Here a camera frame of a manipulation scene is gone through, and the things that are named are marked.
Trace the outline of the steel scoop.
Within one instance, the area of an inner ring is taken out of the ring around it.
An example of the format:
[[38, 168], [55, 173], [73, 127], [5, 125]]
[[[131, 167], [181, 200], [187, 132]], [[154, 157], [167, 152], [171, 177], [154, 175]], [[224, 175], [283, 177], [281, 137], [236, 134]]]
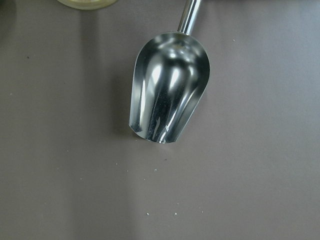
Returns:
[[207, 87], [209, 57], [191, 35], [201, 3], [186, 1], [177, 31], [156, 35], [136, 58], [128, 124], [147, 141], [176, 142]]

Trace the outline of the yellow lemon near scoop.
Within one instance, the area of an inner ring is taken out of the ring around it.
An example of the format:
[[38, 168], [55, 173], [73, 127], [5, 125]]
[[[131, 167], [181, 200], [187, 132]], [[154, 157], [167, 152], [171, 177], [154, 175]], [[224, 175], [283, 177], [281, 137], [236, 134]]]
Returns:
[[57, 0], [59, 3], [77, 10], [98, 10], [106, 8], [118, 0]]

